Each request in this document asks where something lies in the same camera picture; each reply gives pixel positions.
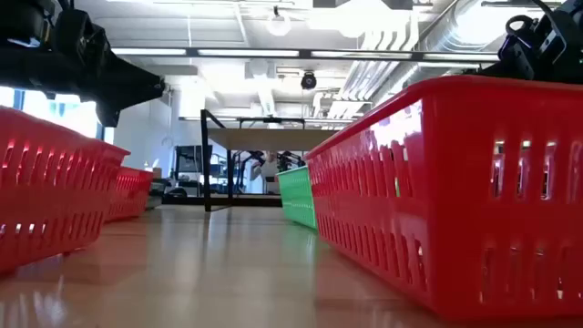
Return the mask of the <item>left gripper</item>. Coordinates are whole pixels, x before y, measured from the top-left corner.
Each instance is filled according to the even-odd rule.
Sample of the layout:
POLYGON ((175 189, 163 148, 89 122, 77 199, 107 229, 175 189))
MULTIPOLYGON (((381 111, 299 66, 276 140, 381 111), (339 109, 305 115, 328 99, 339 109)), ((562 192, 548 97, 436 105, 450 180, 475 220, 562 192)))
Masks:
POLYGON ((105 29, 88 13, 65 8, 0 8, 0 86, 93 93, 107 65, 106 98, 96 98, 105 128, 120 110, 159 98, 162 76, 134 66, 110 50, 105 29))

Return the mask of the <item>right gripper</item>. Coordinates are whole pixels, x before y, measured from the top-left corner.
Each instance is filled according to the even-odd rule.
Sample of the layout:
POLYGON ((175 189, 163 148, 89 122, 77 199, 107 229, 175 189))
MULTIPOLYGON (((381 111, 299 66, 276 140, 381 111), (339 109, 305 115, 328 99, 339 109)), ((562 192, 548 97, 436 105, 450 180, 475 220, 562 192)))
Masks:
MULTIPOLYGON (((542 36, 537 51, 537 80, 583 85, 583 0, 565 0, 551 9, 543 0, 535 4, 544 12, 536 32, 542 36)), ((506 77, 502 63, 466 68, 465 75, 506 77)))

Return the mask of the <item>red plastic basket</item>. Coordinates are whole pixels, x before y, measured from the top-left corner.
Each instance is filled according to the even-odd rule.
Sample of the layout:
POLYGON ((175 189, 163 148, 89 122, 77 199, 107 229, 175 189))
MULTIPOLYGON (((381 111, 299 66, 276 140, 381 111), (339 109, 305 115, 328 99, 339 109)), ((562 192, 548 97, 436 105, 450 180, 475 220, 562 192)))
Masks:
POLYGON ((127 154, 0 106, 0 274, 94 242, 127 154))
POLYGON ((320 235, 438 315, 583 316, 583 86, 428 79, 305 159, 320 235))
POLYGON ((104 223, 138 217, 146 208, 153 173, 121 167, 104 223))

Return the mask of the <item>green plastic basket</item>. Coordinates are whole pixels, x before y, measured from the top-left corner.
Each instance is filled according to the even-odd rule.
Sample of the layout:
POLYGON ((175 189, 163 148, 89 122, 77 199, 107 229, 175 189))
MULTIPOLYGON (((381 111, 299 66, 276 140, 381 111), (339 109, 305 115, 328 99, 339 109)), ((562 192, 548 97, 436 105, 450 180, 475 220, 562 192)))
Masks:
POLYGON ((316 230, 317 220, 308 167, 278 173, 277 179, 285 218, 316 230))

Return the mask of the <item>wooden shelf with black legs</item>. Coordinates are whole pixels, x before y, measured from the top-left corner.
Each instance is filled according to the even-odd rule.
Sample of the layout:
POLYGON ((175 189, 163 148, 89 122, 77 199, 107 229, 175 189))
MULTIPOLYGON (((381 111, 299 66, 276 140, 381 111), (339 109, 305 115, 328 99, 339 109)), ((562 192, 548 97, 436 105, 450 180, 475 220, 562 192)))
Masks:
POLYGON ((321 129, 273 129, 273 128, 227 128, 207 109, 199 113, 202 166, 203 206, 206 212, 228 207, 280 207, 281 200, 274 196, 258 196, 237 199, 234 197, 233 150, 289 150, 308 151, 314 149, 335 132, 321 129), (214 199, 210 194, 210 142, 214 141, 227 151, 227 196, 214 199))

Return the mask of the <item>bright window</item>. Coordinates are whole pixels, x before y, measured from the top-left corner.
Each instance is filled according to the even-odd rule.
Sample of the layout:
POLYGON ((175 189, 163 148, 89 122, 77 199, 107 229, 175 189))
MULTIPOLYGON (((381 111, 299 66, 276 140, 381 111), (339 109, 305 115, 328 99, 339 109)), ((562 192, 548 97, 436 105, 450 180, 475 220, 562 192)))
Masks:
POLYGON ((0 86, 0 105, 24 111, 86 137, 112 144, 114 129, 104 128, 97 118, 96 103, 81 102, 79 96, 57 94, 47 98, 43 92, 0 86))

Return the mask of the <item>dark computer monitor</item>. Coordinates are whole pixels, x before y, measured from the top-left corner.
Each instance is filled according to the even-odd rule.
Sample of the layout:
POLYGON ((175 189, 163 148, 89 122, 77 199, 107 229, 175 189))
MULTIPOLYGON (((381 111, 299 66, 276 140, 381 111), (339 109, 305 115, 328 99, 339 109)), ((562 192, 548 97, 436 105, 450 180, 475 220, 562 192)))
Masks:
POLYGON ((181 173, 201 173, 202 172, 202 147, 197 146, 176 146, 175 172, 181 173))

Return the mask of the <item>long overhead light bar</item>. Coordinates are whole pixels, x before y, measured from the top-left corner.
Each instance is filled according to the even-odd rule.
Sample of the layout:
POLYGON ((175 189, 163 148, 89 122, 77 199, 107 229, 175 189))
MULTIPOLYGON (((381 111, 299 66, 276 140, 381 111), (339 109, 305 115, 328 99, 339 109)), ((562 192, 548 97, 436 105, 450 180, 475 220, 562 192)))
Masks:
POLYGON ((395 61, 439 63, 495 63, 497 53, 490 52, 424 52, 403 50, 308 49, 308 48, 235 48, 235 47, 114 47, 118 56, 205 57, 205 58, 269 58, 338 61, 395 61))

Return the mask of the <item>person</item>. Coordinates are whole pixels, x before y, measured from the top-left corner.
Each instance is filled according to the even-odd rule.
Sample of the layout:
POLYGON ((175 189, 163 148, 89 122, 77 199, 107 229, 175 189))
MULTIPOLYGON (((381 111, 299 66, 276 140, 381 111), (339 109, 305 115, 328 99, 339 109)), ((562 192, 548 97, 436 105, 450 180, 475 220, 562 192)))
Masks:
POLYGON ((277 154, 273 151, 267 151, 266 158, 262 163, 256 161, 251 166, 251 180, 261 177, 266 194, 279 194, 280 185, 277 181, 279 172, 277 154))

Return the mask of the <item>round white ceiling lamp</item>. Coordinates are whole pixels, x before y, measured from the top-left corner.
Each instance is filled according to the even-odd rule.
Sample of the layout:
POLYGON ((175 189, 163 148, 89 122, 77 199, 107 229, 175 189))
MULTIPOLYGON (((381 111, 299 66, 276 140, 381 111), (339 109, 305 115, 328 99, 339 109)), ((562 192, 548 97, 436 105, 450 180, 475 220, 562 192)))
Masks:
POLYGON ((275 5, 266 23, 267 30, 274 36, 286 36, 292 30, 292 21, 285 12, 275 5))

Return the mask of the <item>silver ventilation duct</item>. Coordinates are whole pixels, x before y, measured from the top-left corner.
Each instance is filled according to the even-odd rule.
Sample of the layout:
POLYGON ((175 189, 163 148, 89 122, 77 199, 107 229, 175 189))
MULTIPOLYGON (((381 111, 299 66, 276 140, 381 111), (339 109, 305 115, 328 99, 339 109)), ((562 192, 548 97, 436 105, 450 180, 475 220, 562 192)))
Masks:
POLYGON ((417 51, 479 52, 505 33, 501 8, 482 6, 489 0, 454 0, 420 35, 417 51))

